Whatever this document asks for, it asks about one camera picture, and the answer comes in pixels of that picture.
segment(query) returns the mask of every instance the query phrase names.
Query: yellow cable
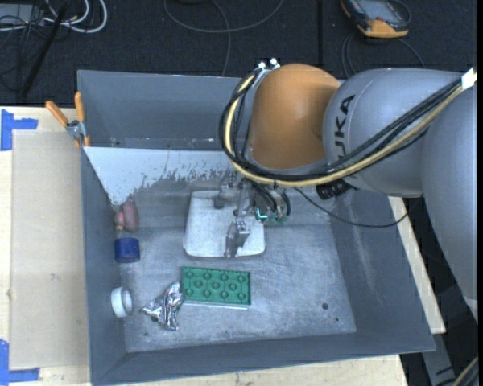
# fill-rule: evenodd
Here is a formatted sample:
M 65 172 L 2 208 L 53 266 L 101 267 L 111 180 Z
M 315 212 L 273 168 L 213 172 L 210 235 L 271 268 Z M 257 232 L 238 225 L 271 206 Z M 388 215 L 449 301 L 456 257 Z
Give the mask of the yellow cable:
M 477 73 L 473 73 L 473 79 L 476 81 Z M 251 79 L 248 79 L 242 86 L 243 88 L 249 83 Z M 270 184 L 270 185 L 277 185 L 281 187 L 306 187 L 306 186 L 317 186 L 320 184 L 334 182 L 336 180 L 342 179 L 346 176 L 350 176 L 353 173 L 356 173 L 359 170 L 362 170 L 371 164 L 377 162 L 378 160 L 384 158 L 388 154 L 394 152 L 396 148 L 401 146 L 403 143 L 407 142 L 411 138 L 413 138 L 417 133 L 420 133 L 423 129 L 425 129 L 435 117 L 447 106 L 456 96 L 462 93 L 464 90 L 460 85 L 451 95 L 449 95 L 440 105 L 438 105 L 433 111 L 431 111 L 416 127 L 405 133 L 403 136 L 391 142 L 388 146 L 384 147 L 382 150 L 370 155 L 368 158 L 364 158 L 360 162 L 353 164 L 352 166 L 346 167 L 343 170 L 340 170 L 336 173 L 331 175 L 326 175 L 323 177 L 315 178 L 315 179 L 308 179 L 308 180 L 274 180 L 269 179 L 264 176 L 255 175 L 254 173 L 244 169 L 239 164 L 234 161 L 231 161 L 234 168 L 239 171 L 242 175 L 247 177 L 249 180 L 253 180 L 257 183 L 262 184 Z M 231 147 L 231 134 L 230 134 L 230 127 L 233 122 L 234 111 L 236 110 L 237 103 L 239 101 L 239 97 L 231 104 L 229 111 L 227 113 L 227 119 L 225 121 L 225 130 L 224 130 L 224 138 L 225 138 L 225 147 L 227 150 L 233 154 L 233 149 Z

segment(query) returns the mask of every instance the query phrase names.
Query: gray bin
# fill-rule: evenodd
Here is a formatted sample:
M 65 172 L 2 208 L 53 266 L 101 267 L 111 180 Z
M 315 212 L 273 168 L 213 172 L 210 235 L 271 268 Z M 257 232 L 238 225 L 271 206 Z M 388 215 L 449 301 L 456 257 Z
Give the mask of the gray bin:
M 239 79 L 98 71 L 77 77 L 92 147 L 115 149 L 118 161 L 111 164 L 118 170 L 127 149 L 223 153 L 218 122 Z M 136 194 L 141 227 L 132 236 L 142 259 L 119 264 L 114 211 L 84 150 L 81 169 L 93 384 L 435 349 L 396 226 L 360 228 L 329 219 L 291 190 L 291 217 L 281 228 L 266 228 L 261 256 L 190 259 L 182 236 L 191 192 L 215 182 L 168 178 Z M 313 189 L 305 191 L 314 197 Z M 369 191 L 352 190 L 323 205 L 356 222 L 394 220 L 387 197 Z M 177 314 L 180 330 L 164 330 L 139 309 L 179 278 L 183 265 L 250 270 L 255 303 L 247 310 L 192 310 L 185 302 Z M 134 302 L 124 319 L 109 301 L 120 285 Z

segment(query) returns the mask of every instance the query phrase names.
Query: bin floor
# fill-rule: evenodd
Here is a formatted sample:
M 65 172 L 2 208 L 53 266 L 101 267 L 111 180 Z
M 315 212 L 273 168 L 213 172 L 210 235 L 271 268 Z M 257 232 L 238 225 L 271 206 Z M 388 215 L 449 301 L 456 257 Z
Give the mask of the bin floor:
M 265 227 L 265 233 L 261 256 L 195 259 L 184 251 L 183 228 L 140 228 L 141 260 L 120 265 L 134 303 L 125 318 L 127 351 L 355 331 L 329 223 Z M 140 309 L 178 281 L 183 266 L 249 272 L 250 306 L 184 302 L 179 330 L 166 330 Z

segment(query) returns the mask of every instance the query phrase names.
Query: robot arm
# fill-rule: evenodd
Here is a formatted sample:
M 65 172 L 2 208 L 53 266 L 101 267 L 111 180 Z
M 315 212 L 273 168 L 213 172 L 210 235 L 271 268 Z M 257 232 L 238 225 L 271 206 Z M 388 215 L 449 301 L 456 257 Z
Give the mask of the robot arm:
M 233 166 L 259 185 L 346 183 L 424 197 L 431 223 L 471 309 L 477 304 L 476 73 L 375 69 L 342 84 L 288 64 L 259 84 L 248 76 L 221 121 Z M 233 146 L 237 107 L 256 90 L 242 150 Z

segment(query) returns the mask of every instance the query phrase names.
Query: white object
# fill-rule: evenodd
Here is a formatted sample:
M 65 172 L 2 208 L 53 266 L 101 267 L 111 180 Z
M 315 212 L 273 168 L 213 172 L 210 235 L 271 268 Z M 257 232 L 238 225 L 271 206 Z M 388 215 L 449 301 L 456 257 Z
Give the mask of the white object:
M 216 209 L 213 204 L 218 191 L 194 191 L 188 211 L 186 232 L 184 233 L 184 250 L 192 257 L 224 257 L 227 231 L 234 220 L 233 211 L 236 203 L 227 203 Z M 250 227 L 250 235 L 237 255 L 255 256 L 265 251 L 265 230 L 254 216 L 248 215 L 246 223 Z
M 111 306 L 117 318 L 125 318 L 132 313 L 132 297 L 123 287 L 117 287 L 111 292 Z

